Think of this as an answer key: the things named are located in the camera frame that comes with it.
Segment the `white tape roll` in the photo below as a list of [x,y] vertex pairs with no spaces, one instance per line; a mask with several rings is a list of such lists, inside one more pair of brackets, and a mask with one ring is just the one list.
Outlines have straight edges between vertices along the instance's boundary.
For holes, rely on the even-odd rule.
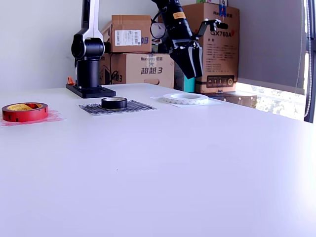
[[163,101],[179,105],[204,105],[208,103],[208,97],[199,94],[167,94],[163,96]]

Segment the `gray wall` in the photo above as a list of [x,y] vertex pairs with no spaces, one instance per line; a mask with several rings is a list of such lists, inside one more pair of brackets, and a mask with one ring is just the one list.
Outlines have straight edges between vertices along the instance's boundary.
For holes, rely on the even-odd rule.
[[229,0],[228,3],[240,9],[239,82],[303,94],[306,35],[301,21],[302,14],[305,21],[302,1]]

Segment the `black tape roll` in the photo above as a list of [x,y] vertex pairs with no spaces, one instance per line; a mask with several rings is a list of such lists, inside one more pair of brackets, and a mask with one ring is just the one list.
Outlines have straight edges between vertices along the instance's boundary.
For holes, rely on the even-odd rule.
[[121,97],[108,97],[102,99],[102,108],[108,110],[117,110],[127,108],[127,99]]

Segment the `red tape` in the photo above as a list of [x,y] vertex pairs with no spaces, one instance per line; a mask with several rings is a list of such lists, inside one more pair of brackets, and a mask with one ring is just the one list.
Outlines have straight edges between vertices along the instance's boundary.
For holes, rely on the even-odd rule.
[[19,103],[2,108],[2,118],[8,122],[29,122],[48,116],[48,105],[43,103]]

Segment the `stacked cardboard boxes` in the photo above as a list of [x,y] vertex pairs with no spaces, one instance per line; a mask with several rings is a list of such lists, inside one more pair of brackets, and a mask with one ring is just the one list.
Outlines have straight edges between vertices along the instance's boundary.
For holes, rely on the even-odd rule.
[[174,62],[152,52],[149,15],[113,15],[103,32],[111,53],[100,63],[101,84],[151,83],[173,88]]

